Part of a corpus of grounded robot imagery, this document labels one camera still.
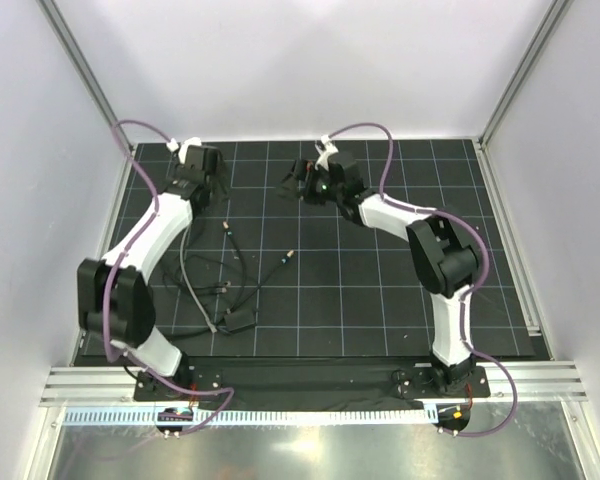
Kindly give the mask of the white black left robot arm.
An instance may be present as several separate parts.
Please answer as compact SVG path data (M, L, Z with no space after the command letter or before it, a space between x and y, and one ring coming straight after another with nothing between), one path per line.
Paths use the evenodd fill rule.
M227 196L228 180L219 148L197 138L168 148L177 160L165 188L115 247L99 260L81 262L77 296L81 329L100 334L110 358L127 354L155 372L157 389L180 400L192 386L188 360L156 327L149 280L176 237Z

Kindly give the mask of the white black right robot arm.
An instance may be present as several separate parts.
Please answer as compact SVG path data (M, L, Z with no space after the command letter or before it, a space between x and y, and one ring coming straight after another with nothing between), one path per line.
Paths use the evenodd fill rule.
M409 244L417 279L431 296L434 314L432 388L443 396L469 393L476 371L471 297L483 273L483 253L475 236L447 212L408 204L366 186L358 162L348 153L295 161L278 194L310 205L333 203L345 220Z

